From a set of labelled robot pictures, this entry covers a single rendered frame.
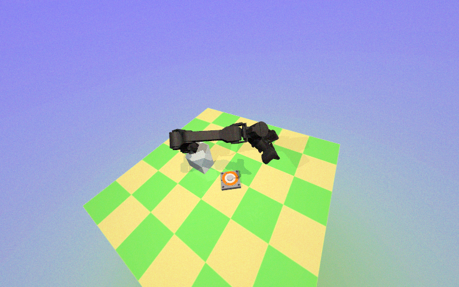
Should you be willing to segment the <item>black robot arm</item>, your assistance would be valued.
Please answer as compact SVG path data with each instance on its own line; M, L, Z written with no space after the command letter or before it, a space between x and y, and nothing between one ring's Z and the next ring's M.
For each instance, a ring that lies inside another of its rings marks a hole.
M241 127L242 126L242 129ZM241 137L244 141L241 141ZM279 137L274 130L270 130L267 124L260 121L247 127L247 123L235 123L226 126L222 130L195 131L175 129L169 133L170 148L180 150L182 153L197 152L199 144L196 142L224 141L231 144L252 143L257 138L262 138L267 147Z

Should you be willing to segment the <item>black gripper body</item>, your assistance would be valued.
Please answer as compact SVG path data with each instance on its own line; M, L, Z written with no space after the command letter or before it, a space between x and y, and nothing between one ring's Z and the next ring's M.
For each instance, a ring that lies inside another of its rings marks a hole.
M251 143L251 146L255 147L259 153L263 152L261 155L262 162L268 164L274 157L277 156L277 153L271 146L267 147L266 144L264 144L262 141L262 138L263 137L255 139Z

